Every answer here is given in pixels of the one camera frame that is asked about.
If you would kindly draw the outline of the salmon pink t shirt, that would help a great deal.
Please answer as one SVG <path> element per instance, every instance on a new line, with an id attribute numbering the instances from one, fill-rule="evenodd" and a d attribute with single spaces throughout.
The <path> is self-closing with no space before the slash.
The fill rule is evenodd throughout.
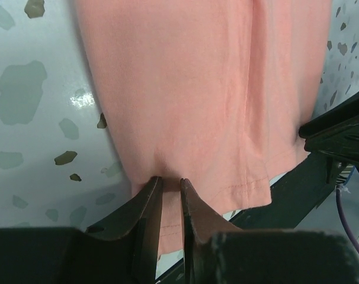
<path id="1" fill-rule="evenodd" d="M 179 181 L 215 211 L 268 205 L 307 154 L 330 1 L 76 1 L 96 94 L 138 193 L 164 179 L 159 254 L 182 247 Z"/>

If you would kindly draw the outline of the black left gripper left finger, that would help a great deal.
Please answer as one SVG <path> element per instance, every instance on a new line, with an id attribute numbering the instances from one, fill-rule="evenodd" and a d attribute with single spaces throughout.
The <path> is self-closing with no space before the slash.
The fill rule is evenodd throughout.
<path id="1" fill-rule="evenodd" d="M 0 228 L 0 283 L 154 283 L 163 181 L 80 231 Z"/>

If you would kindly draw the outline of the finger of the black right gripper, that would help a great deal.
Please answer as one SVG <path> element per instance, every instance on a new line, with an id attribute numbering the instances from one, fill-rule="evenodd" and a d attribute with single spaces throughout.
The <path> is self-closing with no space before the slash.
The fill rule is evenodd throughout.
<path id="1" fill-rule="evenodd" d="M 300 127 L 304 149 L 359 166 L 359 92 Z"/>

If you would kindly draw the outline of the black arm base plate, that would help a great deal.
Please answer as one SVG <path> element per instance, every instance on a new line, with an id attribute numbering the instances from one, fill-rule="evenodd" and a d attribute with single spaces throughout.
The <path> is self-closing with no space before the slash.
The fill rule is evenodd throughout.
<path id="1" fill-rule="evenodd" d="M 242 230 L 298 230 L 300 221 L 334 190 L 336 176 L 347 164 L 351 163 L 311 153 L 272 185 L 269 205 L 243 210 L 229 222 Z M 158 283 L 186 283 L 184 258 L 160 276 Z"/>

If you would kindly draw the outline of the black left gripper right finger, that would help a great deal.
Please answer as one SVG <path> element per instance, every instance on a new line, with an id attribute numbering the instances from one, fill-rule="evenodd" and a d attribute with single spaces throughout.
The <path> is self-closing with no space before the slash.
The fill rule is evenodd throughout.
<path id="1" fill-rule="evenodd" d="M 181 179 L 186 283 L 359 283 L 359 260 L 336 233 L 242 230 Z"/>

